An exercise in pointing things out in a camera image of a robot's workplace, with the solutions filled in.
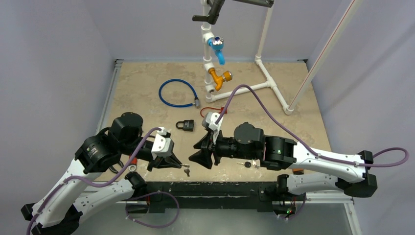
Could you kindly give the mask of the small silver key set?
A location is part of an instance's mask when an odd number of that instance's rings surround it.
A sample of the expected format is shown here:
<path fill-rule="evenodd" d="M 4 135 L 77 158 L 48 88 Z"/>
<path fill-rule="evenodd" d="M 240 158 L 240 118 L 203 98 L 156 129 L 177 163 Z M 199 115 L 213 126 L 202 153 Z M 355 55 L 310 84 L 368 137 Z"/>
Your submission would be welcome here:
<path fill-rule="evenodd" d="M 182 167 L 184 168 L 184 173 L 187 175 L 187 177 L 190 176 L 190 166 L 188 164 L 183 164 Z"/>

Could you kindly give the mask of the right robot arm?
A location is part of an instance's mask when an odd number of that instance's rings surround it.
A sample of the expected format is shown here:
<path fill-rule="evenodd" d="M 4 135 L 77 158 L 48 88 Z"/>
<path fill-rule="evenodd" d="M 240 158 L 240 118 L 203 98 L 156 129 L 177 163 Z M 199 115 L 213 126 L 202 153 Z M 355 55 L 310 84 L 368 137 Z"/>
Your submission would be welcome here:
<path fill-rule="evenodd" d="M 365 163 L 372 163 L 369 151 L 355 155 L 333 152 L 334 160 L 325 160 L 312 154 L 303 144 L 278 136 L 265 135 L 264 131 L 248 122 L 237 126 L 232 137 L 224 137 L 207 129 L 207 134 L 194 144 L 196 153 L 191 162 L 211 169 L 221 158 L 258 160 L 267 170 L 305 169 L 310 174 L 285 174 L 277 178 L 276 196 L 287 199 L 306 192 L 336 190 L 352 197 L 368 198 L 378 189 L 376 176 L 369 173 Z"/>

